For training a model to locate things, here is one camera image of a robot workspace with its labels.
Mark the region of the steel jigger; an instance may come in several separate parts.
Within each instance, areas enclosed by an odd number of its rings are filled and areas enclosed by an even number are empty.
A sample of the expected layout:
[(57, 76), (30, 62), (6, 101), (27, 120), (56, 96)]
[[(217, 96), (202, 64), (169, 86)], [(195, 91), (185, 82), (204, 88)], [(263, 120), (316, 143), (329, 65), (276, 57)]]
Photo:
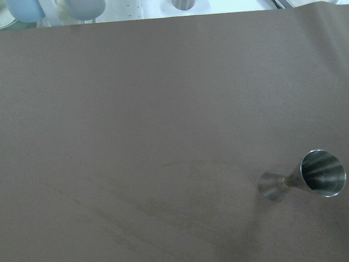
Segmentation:
[(258, 188), (272, 201), (280, 201), (292, 188), (331, 198), (343, 191), (346, 179), (346, 170), (335, 155), (325, 150), (312, 150), (289, 175), (262, 174)]

